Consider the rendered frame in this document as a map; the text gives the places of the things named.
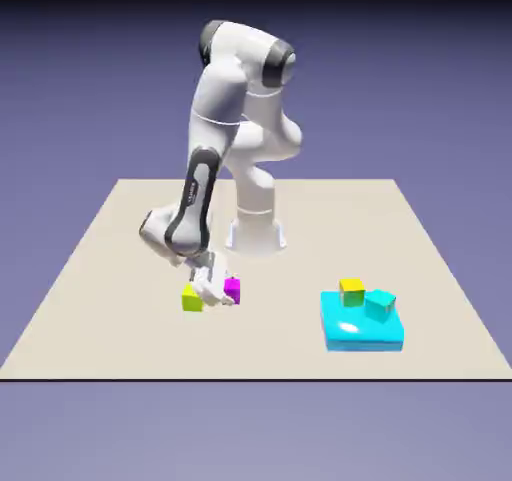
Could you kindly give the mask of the small lime cube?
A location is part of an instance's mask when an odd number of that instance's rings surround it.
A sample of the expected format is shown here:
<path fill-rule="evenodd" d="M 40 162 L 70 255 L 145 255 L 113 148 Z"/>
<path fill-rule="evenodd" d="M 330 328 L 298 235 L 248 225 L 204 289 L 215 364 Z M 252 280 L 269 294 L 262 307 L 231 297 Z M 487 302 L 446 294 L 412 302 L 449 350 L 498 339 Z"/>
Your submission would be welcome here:
<path fill-rule="evenodd" d="M 185 312 L 202 312 L 203 301 L 195 292 L 192 284 L 187 282 L 181 294 L 182 310 Z"/>

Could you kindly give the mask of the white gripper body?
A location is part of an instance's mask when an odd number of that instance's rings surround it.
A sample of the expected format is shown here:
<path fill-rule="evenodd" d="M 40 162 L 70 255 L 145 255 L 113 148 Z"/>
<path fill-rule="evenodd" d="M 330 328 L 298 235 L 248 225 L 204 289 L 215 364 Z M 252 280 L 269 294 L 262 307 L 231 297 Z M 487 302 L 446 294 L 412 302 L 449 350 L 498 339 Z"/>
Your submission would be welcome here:
<path fill-rule="evenodd" d="M 204 252 L 190 260 L 191 283 L 194 291 L 208 306 L 233 305 L 234 300 L 224 291 L 227 261 L 222 253 Z"/>

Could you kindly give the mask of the small yellow cube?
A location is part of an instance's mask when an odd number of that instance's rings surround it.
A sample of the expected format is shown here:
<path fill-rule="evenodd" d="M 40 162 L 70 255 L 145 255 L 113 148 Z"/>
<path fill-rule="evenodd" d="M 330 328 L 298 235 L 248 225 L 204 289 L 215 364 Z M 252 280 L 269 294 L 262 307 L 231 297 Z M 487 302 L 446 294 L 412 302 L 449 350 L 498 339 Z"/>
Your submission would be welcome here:
<path fill-rule="evenodd" d="M 343 278 L 339 280 L 341 303 L 344 307 L 360 307 L 364 305 L 365 287 L 359 278 Z"/>

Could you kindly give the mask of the small teal cube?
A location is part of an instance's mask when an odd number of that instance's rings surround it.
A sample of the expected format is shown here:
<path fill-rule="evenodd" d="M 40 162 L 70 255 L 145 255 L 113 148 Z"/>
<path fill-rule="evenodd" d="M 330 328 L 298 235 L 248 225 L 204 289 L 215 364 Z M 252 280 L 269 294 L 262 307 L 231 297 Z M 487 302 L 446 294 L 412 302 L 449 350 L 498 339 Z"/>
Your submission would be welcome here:
<path fill-rule="evenodd" d="M 369 319 L 384 323 L 395 310 L 396 296 L 388 291 L 375 289 L 365 295 L 364 310 Z"/>

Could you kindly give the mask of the small magenta cube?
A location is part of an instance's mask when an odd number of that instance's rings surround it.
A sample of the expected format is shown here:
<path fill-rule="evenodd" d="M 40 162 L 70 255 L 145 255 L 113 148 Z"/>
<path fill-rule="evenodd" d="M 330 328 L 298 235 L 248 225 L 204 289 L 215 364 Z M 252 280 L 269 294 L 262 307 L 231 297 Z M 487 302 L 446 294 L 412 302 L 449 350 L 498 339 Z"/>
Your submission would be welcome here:
<path fill-rule="evenodd" d="M 238 277 L 230 276 L 224 281 L 224 292 L 230 297 L 235 305 L 240 303 L 241 282 Z"/>

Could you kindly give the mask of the large cyan box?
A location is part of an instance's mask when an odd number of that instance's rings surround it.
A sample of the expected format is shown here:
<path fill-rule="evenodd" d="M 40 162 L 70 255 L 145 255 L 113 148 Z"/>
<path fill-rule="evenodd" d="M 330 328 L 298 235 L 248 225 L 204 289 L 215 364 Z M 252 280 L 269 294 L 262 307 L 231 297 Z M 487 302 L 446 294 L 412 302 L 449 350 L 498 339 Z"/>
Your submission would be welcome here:
<path fill-rule="evenodd" d="M 369 317 L 365 305 L 346 307 L 335 291 L 320 295 L 321 322 L 328 351 L 401 351 L 405 332 L 395 308 L 386 320 Z"/>

